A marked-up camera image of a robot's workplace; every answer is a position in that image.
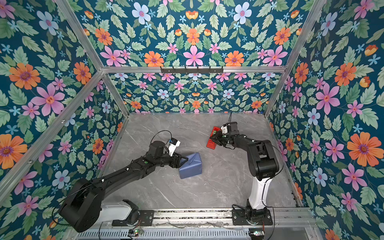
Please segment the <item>light blue wrapping paper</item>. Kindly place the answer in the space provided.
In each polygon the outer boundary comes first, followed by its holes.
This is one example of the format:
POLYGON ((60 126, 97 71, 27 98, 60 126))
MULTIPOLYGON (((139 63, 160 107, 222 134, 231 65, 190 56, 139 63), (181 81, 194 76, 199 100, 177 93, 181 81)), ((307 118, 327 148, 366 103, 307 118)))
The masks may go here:
POLYGON ((188 160, 183 161, 183 165, 179 168, 179 176, 186 179, 202 174, 203 163, 199 153, 193 153, 187 156, 188 160))

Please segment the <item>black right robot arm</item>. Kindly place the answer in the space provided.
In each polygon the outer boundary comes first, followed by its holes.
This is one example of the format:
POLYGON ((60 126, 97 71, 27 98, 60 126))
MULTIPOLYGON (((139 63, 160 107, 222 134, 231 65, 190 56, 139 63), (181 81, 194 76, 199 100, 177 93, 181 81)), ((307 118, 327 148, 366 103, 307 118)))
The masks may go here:
POLYGON ((234 217, 250 224, 266 221, 270 216, 267 194, 272 179, 280 166, 275 148, 269 140, 256 140, 241 134, 237 122, 228 122, 212 131, 210 140, 226 149, 240 149, 247 153, 248 167, 253 176, 251 194, 245 207, 233 205, 234 217))

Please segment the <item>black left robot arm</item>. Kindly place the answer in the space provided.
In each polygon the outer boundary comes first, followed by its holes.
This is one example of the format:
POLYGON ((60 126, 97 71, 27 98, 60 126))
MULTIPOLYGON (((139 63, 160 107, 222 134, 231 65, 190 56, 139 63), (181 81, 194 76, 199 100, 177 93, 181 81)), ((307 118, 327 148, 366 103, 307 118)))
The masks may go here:
POLYGON ((171 153, 166 144, 155 141, 140 158, 131 161, 126 167, 93 180, 78 180, 69 195, 63 200, 59 215, 78 233, 84 232, 94 224, 120 221, 134 226, 139 221, 139 209, 129 200, 116 204, 103 201, 122 187, 145 178, 156 167, 170 166, 178 169, 189 159, 178 153, 171 153))

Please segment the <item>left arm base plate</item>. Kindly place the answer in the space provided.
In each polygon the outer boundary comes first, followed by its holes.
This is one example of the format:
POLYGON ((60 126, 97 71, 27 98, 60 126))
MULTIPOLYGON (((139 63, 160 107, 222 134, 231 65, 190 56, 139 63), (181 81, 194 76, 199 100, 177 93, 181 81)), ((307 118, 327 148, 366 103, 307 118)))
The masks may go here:
POLYGON ((154 220, 154 210, 133 210, 125 220, 113 220, 114 227, 149 227, 154 220))

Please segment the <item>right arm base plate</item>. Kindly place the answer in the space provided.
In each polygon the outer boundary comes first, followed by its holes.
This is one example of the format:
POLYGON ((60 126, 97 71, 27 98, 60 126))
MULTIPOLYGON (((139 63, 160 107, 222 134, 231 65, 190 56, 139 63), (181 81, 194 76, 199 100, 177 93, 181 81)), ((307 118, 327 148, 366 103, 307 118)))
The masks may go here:
POLYGON ((235 226, 272 226, 274 224, 270 210, 232 209, 232 221, 235 226))

